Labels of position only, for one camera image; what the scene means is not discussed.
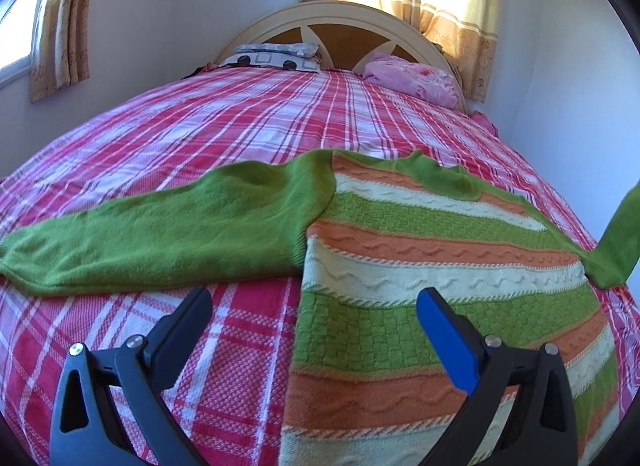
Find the sweater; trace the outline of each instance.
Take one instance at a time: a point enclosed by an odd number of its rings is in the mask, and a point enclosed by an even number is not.
[[[585,251],[462,167],[419,151],[378,160],[316,150],[19,229],[0,242],[0,272],[25,293],[69,295],[302,271],[283,465],[420,462],[464,400],[415,315],[417,293],[435,287],[481,333],[559,346],[583,455],[618,423],[613,336],[587,275],[601,287],[625,281],[639,198],[630,192]],[[513,399],[509,390],[476,460]]]

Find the wooden headboard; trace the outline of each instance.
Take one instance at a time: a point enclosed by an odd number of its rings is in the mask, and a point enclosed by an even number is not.
[[[362,74],[374,51],[440,68],[453,74],[440,51],[408,23],[381,10],[352,2],[299,3],[259,19],[220,53],[229,57],[243,43],[314,42],[322,51],[322,68],[344,68]],[[458,108],[466,112],[462,89]]]

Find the orange stripe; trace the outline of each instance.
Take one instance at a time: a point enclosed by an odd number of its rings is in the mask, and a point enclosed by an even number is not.
[[[599,334],[604,318],[601,314],[598,311],[554,339],[564,361],[574,359]],[[407,371],[398,370],[398,377],[350,377],[335,369],[294,364],[289,373],[284,423],[308,430],[394,426],[450,416],[465,400],[441,367],[412,370],[406,375],[403,372]],[[513,387],[506,394],[515,391]]]
[[[334,154],[332,159],[332,169],[334,170],[334,173],[341,173],[356,179],[379,182],[381,184],[389,184],[391,186],[402,186],[403,188],[408,188],[413,191],[430,192],[419,182],[415,181],[414,178],[408,175],[393,170],[372,168],[341,155]],[[479,202],[491,204],[492,206],[496,206],[504,211],[508,211],[509,213],[514,213],[515,215],[522,215],[525,217],[529,216],[527,214],[527,210],[523,206],[503,200],[490,193],[482,192]]]
[[[578,438],[578,457],[582,457],[584,448],[585,446],[587,446],[588,441],[593,438],[599,427],[602,426],[604,418],[607,417],[607,414],[611,412],[611,410],[613,410],[613,407],[616,406],[617,402],[618,385],[613,388],[611,393],[607,396],[607,399],[605,399],[602,405],[600,405],[596,412],[591,416],[587,431],[584,433],[584,435]]]
[[[365,227],[319,219],[306,231],[327,246],[369,258],[433,263],[521,264],[528,267],[565,267],[579,261],[565,251],[524,249],[500,242],[449,240],[383,233]]]

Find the metal pin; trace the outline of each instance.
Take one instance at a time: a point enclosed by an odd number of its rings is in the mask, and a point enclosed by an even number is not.
[[[502,339],[495,334],[489,334],[484,337],[484,344],[487,347],[491,347],[492,349],[497,349],[500,345],[502,345]]]
[[[558,345],[555,343],[545,343],[545,352],[550,356],[555,356],[559,352]]]
[[[125,341],[125,345],[130,349],[135,349],[140,347],[142,343],[145,342],[145,337],[142,334],[134,334],[133,336],[129,336],[127,341]]]
[[[82,354],[84,350],[84,345],[82,343],[74,343],[69,347],[69,354],[72,356],[78,356],[78,354]]]

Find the bedspread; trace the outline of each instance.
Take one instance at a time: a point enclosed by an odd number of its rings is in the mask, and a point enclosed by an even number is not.
[[[525,196],[585,248],[567,203],[527,162],[455,110],[321,74],[227,68],[150,90],[52,142],[0,183],[0,237],[104,200],[186,184],[242,160],[282,163],[314,148],[394,159],[421,149],[444,165]],[[277,461],[300,278],[210,284],[214,315],[163,399],[212,464]],[[25,297],[0,276],[0,408],[47,464],[52,403],[69,345],[98,350],[146,333],[187,290]],[[624,412],[640,377],[640,313],[626,287],[594,289],[615,336]],[[153,455],[122,393],[116,405],[138,454]]]

